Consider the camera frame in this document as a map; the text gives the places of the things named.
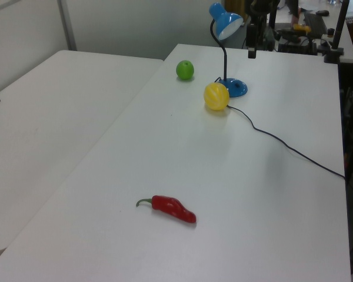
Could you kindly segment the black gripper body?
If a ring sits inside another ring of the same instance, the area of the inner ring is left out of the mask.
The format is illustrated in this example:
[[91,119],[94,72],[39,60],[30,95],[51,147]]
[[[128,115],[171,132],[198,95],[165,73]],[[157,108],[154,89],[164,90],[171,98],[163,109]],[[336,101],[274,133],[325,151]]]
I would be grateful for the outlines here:
[[247,48],[249,51],[257,48],[257,26],[253,23],[247,26]]

